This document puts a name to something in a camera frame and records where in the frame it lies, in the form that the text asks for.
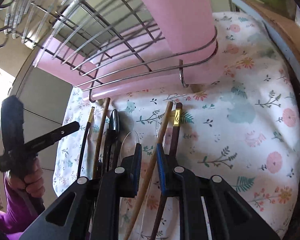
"pink flower print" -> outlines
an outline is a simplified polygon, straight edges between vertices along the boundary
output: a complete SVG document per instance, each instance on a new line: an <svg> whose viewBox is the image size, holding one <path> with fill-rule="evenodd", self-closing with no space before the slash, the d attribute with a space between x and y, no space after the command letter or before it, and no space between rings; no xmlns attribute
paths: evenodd
<svg viewBox="0 0 300 240"><path fill-rule="evenodd" d="M282 119L288 127L294 127L297 121L297 114L290 108L286 108L283 111Z"/></svg>
<svg viewBox="0 0 300 240"><path fill-rule="evenodd" d="M267 158L267 169L272 173L277 173L282 168L282 156L278 152L272 152Z"/></svg>
<svg viewBox="0 0 300 240"><path fill-rule="evenodd" d="M147 207L150 208L150 210L157 209L159 206L159 201L155 199L153 195L150 196L147 202Z"/></svg>
<svg viewBox="0 0 300 240"><path fill-rule="evenodd" d="M199 137L199 135L198 135L198 133L197 133L196 131L194 131L194 132L191 134L191 138L192 138L192 140L194 140L194 141L198 141L198 137Z"/></svg>
<svg viewBox="0 0 300 240"><path fill-rule="evenodd" d="M231 24L228 30L233 31L234 33L238 33L240 31L240 26L237 24Z"/></svg>
<svg viewBox="0 0 300 240"><path fill-rule="evenodd" d="M171 143L171 138L172 138L172 127L168 127L167 129L166 129L166 133L165 133L165 135L164 135L164 143L166 143L166 144L170 144Z"/></svg>
<svg viewBox="0 0 300 240"><path fill-rule="evenodd" d="M208 95L204 91L201 91L201 92L195 93L193 98L197 101L199 101L199 100L203 101L205 98L207 98L207 96Z"/></svg>
<svg viewBox="0 0 300 240"><path fill-rule="evenodd" d="M259 146L263 141L266 140L266 137L262 133L260 133L258 136L256 135L255 131L252 131L251 133L246 133L245 137L245 142L250 147L256 147L257 145Z"/></svg>
<svg viewBox="0 0 300 240"><path fill-rule="evenodd" d="M237 54L239 52L239 47L234 44L228 44L225 53Z"/></svg>

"person's fingers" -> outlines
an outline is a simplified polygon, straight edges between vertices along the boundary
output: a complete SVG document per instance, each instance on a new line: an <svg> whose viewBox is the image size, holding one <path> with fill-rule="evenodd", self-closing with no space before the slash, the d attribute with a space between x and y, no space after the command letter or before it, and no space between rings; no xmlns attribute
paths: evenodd
<svg viewBox="0 0 300 240"><path fill-rule="evenodd" d="M32 193L31 196L37 197L37 198L42 197L45 191L46 191L46 189L44 188L44 186L42 186L36 192Z"/></svg>
<svg viewBox="0 0 300 240"><path fill-rule="evenodd" d="M39 190L43 186L43 178L40 178L38 181L28 185L26 187L26 191L29 194L35 193L37 190Z"/></svg>
<svg viewBox="0 0 300 240"><path fill-rule="evenodd" d="M26 185L24 184L24 182L21 179L19 179L18 177L16 177L15 175L11 174L10 171L6 172L6 179L7 179L8 185L12 189L25 189L26 188Z"/></svg>
<svg viewBox="0 0 300 240"><path fill-rule="evenodd" d="M33 168L32 170L35 172L37 171L38 169L40 169L41 166L40 166L40 162L39 162L39 159L38 158L35 158L34 159L34 163L33 163Z"/></svg>
<svg viewBox="0 0 300 240"><path fill-rule="evenodd" d="M31 184L31 183L38 181L42 177L42 174L43 174L43 171L41 168L39 168L34 173L25 176L25 183Z"/></svg>

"floral fabric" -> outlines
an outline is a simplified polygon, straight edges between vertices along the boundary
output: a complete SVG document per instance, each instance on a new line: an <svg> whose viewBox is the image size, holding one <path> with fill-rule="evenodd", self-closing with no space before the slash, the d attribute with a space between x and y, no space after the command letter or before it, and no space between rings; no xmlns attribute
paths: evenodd
<svg viewBox="0 0 300 240"><path fill-rule="evenodd" d="M263 27L243 13L214 13L218 42L225 45L224 73L212 84L183 88L158 88L111 98L110 110L120 116L121 158L142 144L140 182L154 148L155 135L168 101L182 102L177 150L179 165L197 176L222 176L283 237L298 195L300 176L300 120L284 59ZM74 88L64 124L78 121L78 132L58 145L53 187L61 195L76 179L79 152L91 106L94 123L82 164L82 175L91 178L95 142L102 108L82 100ZM172 135L170 123L164 140L166 153ZM160 199L157 169L144 207L130 239L148 240ZM136 199L122 198L119 238L130 222ZM168 198L157 239L179 239L179 206Z"/></svg>

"dish rack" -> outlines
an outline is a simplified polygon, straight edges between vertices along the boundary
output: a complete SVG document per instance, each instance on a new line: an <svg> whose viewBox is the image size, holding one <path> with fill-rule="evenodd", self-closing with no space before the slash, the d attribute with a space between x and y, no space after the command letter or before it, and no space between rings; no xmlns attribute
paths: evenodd
<svg viewBox="0 0 300 240"><path fill-rule="evenodd" d="M81 77L89 78L88 81L74 85L74 87L82 88L83 85L88 84L89 87L82 88L82 90L89 91L91 102L95 102L91 97L91 92L95 88L175 69L179 70L182 86L187 87L183 69L207 62L218 51L217 44L214 52L201 61L183 64L183 61L179 60L177 65L151 69L150 63L208 47L216 41L217 29L215 28L213 39L200 48L145 60L141 57L140 52L165 39L165 37L141 0L8 0L0 7L1 9L6 10L6 15L4 26L0 28L0 32L4 32L6 38L0 48L6 45L10 36L13 39L20 38L21 43L31 49L38 46L41 50L34 66L38 65L45 52L50 54L52 59L59 59L62 61L61 64L68 65L71 71L76 71ZM144 35L149 38L149 41L135 46L130 45L129 41ZM55 51L48 48L53 39L60 42ZM127 47L126 50L115 55L110 54L111 49L122 44ZM106 68L109 63L123 60L129 56L135 56L139 63L97 77L101 68ZM82 66L86 62L93 62L95 67L85 71ZM108 77L138 66L145 66L146 71L122 78L114 78L109 82L100 80L105 76Z"/></svg>

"teal leaf print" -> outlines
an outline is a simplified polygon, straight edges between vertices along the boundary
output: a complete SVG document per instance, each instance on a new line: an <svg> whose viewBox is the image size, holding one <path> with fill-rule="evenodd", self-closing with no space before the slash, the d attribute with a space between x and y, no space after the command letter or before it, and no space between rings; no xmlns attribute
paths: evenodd
<svg viewBox="0 0 300 240"><path fill-rule="evenodd" d="M153 152L153 146L151 146L151 148L149 148L148 146L144 146L142 151L146 152L147 155L151 155Z"/></svg>
<svg viewBox="0 0 300 240"><path fill-rule="evenodd" d="M145 122L148 122L148 124L153 123L157 118L160 119L162 115L157 116L157 114L160 112L160 110L154 110L152 112L152 115L148 119L142 120L142 115L140 116L139 120L136 122L141 122L142 124L146 124Z"/></svg>
<svg viewBox="0 0 300 240"><path fill-rule="evenodd" d="M193 116L191 114L189 114L188 112L183 112L181 114L181 117L180 117L180 122L182 124L185 124L185 123L194 123L193 122Z"/></svg>
<svg viewBox="0 0 300 240"><path fill-rule="evenodd" d="M296 96L290 92L289 96L288 97L285 97L285 98L291 98L291 103L296 106L297 105L297 100L296 100Z"/></svg>
<svg viewBox="0 0 300 240"><path fill-rule="evenodd" d="M198 161L197 163L203 163L206 167L210 167L209 163L212 163L215 167L219 167L221 164L224 164L228 166L230 169L233 168L233 165L229 165L227 162L233 161L237 157L237 153L234 153L233 155L229 155L230 150L229 146L225 147L221 151L221 156L213 161L207 161L207 156L203 158L202 161Z"/></svg>
<svg viewBox="0 0 300 240"><path fill-rule="evenodd" d="M135 103L130 102L129 100L127 101L127 107L125 109L126 112L128 112L128 114L131 114L134 110L135 110Z"/></svg>
<svg viewBox="0 0 300 240"><path fill-rule="evenodd" d="M268 100L268 102L262 104L262 103L260 102L260 100L258 100L258 103L255 104L255 105L259 105L259 106L261 106L262 108L265 108L265 107L271 108L271 106L278 106L278 107L281 107L281 104L275 104L275 103L274 103L274 102L278 102L278 101L280 100L280 98L281 98L281 94L275 96L275 92L274 92L273 90L271 90L271 91L269 92L269 100Z"/></svg>
<svg viewBox="0 0 300 240"><path fill-rule="evenodd" d="M203 109L216 109L214 104L211 104L210 106L204 105L202 108Z"/></svg>
<svg viewBox="0 0 300 240"><path fill-rule="evenodd" d="M99 126L92 126L91 127L93 130L93 132L99 132L99 130L100 130L100 127Z"/></svg>
<svg viewBox="0 0 300 240"><path fill-rule="evenodd" d="M71 168L73 165L73 162L71 160L68 160L67 164L68 164L68 167Z"/></svg>
<svg viewBox="0 0 300 240"><path fill-rule="evenodd" d="M248 19L247 18L244 18L244 17L239 17L239 20L240 20L240 22L247 22L248 21Z"/></svg>
<svg viewBox="0 0 300 240"><path fill-rule="evenodd" d="M68 148L62 149L61 151L63 152L63 154L65 155L65 157L67 157L67 155L69 154L68 153Z"/></svg>
<svg viewBox="0 0 300 240"><path fill-rule="evenodd" d="M273 139L278 139L280 142L283 142L281 133L279 133L278 131L275 130L275 131L273 132L273 135L274 135L274 137L271 138L272 140L273 140Z"/></svg>
<svg viewBox="0 0 300 240"><path fill-rule="evenodd" d="M239 176L237 179L237 185L231 187L233 187L236 192L246 192L252 188L255 178L256 177L248 179L247 177Z"/></svg>
<svg viewBox="0 0 300 240"><path fill-rule="evenodd" d="M140 115L140 120L139 120L142 124L145 124L144 121L142 121L142 115Z"/></svg>

